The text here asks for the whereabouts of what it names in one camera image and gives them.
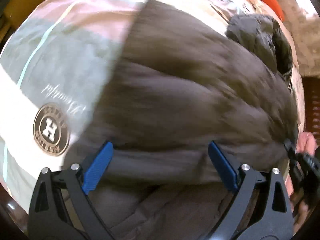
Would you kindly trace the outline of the person's right hand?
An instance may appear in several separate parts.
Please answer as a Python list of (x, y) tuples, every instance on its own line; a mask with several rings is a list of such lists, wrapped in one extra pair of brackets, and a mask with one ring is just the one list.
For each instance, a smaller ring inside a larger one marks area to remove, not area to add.
[[(315, 155), (315, 150), (318, 147), (315, 137), (310, 132), (302, 132), (298, 136), (296, 150), (297, 152), (306, 152), (312, 156)], [(295, 204), (299, 202), (298, 194), (293, 192), (293, 185), (290, 176), (285, 180), (287, 192), (290, 197), (291, 210), (294, 211)], [(301, 200), (298, 206), (298, 218), (293, 226), (293, 233), (296, 233), (305, 223), (309, 215), (309, 206), (305, 200)]]

